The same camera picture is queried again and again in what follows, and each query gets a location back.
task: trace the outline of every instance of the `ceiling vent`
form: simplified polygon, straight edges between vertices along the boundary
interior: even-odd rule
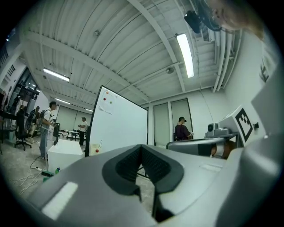
[[[169,67],[169,68],[166,69],[167,74],[171,74],[173,72],[174,72],[174,69],[172,67]]]
[[[211,43],[215,41],[214,32],[208,29],[203,23],[201,23],[201,35],[204,42]]]

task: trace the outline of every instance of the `smoke detector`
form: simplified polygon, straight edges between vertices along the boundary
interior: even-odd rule
[[[166,69],[167,74],[171,74],[173,72],[174,72],[174,69],[172,67],[169,67],[169,68]]]

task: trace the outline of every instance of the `black knob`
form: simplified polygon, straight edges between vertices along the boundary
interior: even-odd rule
[[[212,132],[212,130],[213,130],[213,124],[208,125],[208,131]]]

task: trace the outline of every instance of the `ceiling light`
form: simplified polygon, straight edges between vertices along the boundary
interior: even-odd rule
[[[193,77],[193,62],[186,34],[177,35],[177,41],[179,47],[181,48],[182,56],[185,62],[187,77]]]
[[[53,76],[55,76],[55,77],[58,77],[58,78],[60,78],[60,79],[62,79],[62,80],[65,80],[65,81],[67,81],[67,82],[70,81],[69,77],[67,77],[67,76],[64,76],[64,75],[62,75],[62,74],[56,73],[56,72],[51,71],[51,70],[46,69],[46,68],[44,68],[43,70],[44,70],[44,72],[46,72],[46,73],[48,73],[48,74],[50,74],[50,75],[53,75]]]
[[[61,100],[61,99],[59,99],[59,98],[55,98],[57,101],[60,101],[60,102],[64,102],[64,103],[66,103],[66,104],[71,104],[71,103],[69,103],[69,102],[66,102],[66,101],[63,101],[63,100]]]

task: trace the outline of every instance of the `whiteboard frame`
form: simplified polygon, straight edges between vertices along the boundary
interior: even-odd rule
[[[89,156],[90,136],[91,136],[91,130],[92,130],[92,125],[93,125],[93,118],[94,118],[95,109],[96,109],[96,107],[97,107],[99,95],[100,95],[100,93],[101,93],[102,88],[105,88],[105,89],[107,89],[107,90],[109,90],[109,91],[115,93],[117,96],[120,96],[120,97],[122,97],[122,98],[124,98],[124,99],[130,101],[131,103],[137,105],[135,102],[132,102],[131,100],[129,100],[129,99],[123,97],[122,95],[119,95],[118,93],[112,91],[111,89],[105,87],[104,85],[101,85],[101,87],[100,87],[100,89],[99,89],[99,92],[98,92],[98,94],[97,94],[95,106],[94,106],[94,109],[93,109],[93,114],[92,114],[92,117],[91,117],[91,122],[90,122],[90,125],[89,125],[89,127],[88,127],[88,133],[87,133],[87,137],[86,137],[86,146],[85,146],[85,157],[88,157],[88,156]],[[146,138],[147,138],[147,143],[146,143],[146,144],[148,144],[148,121],[149,121],[149,118],[148,118],[148,110],[146,110],[146,111],[147,111],[147,131],[146,131],[146,134],[147,134],[147,135],[146,135],[146,136],[147,136],[147,137],[146,137]]]

